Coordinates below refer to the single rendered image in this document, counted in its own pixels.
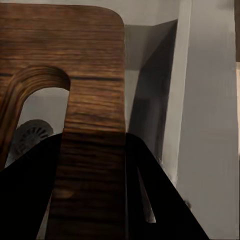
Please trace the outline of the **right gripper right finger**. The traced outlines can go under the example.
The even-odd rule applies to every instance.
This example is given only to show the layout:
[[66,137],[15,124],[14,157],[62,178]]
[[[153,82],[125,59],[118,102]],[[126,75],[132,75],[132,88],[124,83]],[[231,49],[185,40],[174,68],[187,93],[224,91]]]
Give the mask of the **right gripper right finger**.
[[[145,220],[137,167],[156,223]],[[125,176],[129,240],[210,240],[144,141],[129,133]]]

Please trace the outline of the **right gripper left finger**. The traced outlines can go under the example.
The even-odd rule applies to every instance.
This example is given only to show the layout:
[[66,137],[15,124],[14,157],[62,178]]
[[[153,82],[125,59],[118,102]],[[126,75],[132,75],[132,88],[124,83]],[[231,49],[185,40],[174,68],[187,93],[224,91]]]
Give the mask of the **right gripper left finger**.
[[53,193],[62,134],[46,136],[0,172],[0,240],[36,240]]

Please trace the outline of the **cutting board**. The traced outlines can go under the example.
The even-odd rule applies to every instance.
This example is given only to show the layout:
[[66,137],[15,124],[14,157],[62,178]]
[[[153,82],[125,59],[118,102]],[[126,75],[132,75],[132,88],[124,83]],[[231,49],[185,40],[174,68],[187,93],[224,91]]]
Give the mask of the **cutting board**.
[[69,91],[44,240],[126,240],[125,30],[91,5],[0,2],[0,172],[24,102]]

